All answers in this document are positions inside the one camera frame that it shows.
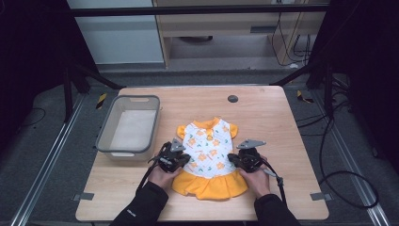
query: black jacket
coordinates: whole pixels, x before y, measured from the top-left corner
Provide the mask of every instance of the black jacket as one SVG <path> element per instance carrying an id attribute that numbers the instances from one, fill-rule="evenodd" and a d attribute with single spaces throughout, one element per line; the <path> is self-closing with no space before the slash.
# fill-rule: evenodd
<path id="1" fill-rule="evenodd" d="M 155 225 L 168 201 L 168 194 L 154 183 L 147 182 L 111 223 L 111 226 Z M 300 225 L 278 196 L 270 194 L 256 200 L 259 225 Z"/>

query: person's right hand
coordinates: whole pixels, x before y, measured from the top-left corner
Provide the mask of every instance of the person's right hand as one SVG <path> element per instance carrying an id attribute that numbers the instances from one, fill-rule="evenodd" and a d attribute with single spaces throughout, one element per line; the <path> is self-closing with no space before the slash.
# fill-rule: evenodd
<path id="1" fill-rule="evenodd" d="M 243 169 L 238 168 L 239 173 L 247 182 L 247 185 L 255 193 L 256 198 L 259 199 L 264 195 L 270 194 L 269 175 L 260 168 L 254 172 L 245 172 Z"/>

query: storage container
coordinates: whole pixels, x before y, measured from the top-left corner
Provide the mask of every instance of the storage container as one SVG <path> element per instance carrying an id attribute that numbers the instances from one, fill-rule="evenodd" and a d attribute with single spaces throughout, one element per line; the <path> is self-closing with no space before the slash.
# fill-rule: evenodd
<path id="1" fill-rule="evenodd" d="M 116 97 L 97 138 L 97 149 L 113 160 L 150 160 L 160 115 L 159 105 L 159 98 L 154 95 Z"/>

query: wooden table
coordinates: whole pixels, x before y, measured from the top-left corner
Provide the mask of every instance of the wooden table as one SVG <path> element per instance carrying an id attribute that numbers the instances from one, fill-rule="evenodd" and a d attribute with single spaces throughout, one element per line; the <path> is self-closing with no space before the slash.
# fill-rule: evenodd
<path id="1" fill-rule="evenodd" d="M 193 120 L 207 121 L 214 116 L 238 126 L 233 139 L 236 147 L 246 138 L 264 140 L 258 152 L 267 156 L 276 172 L 284 178 L 288 207 L 298 219 L 325 219 L 324 200 L 313 201 L 311 193 L 320 192 L 311 162 L 297 130 L 291 108 L 281 87 L 163 87 L 122 89 L 121 94 L 154 94 L 161 100 L 161 117 L 155 151 L 176 137 L 176 128 Z M 237 103 L 228 97 L 236 95 Z M 98 152 L 88 177 L 86 193 L 91 201 L 81 200 L 76 218 L 81 221 L 110 221 L 132 200 L 149 164 L 112 161 Z M 279 195 L 276 180 L 271 190 Z M 160 221 L 174 220 L 256 220 L 254 195 L 247 191 L 227 201 L 199 201 L 168 191 L 169 200 Z"/>

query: baby dress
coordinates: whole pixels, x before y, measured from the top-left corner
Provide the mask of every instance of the baby dress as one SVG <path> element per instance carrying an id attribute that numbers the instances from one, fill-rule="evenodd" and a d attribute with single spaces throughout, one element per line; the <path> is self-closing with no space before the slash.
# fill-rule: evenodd
<path id="1" fill-rule="evenodd" d="M 177 134 L 191 158 L 174 179 L 173 190 L 195 194 L 199 200 L 223 200 L 244 193 L 247 184 L 228 159 L 237 131 L 236 125 L 219 118 L 179 126 Z"/>

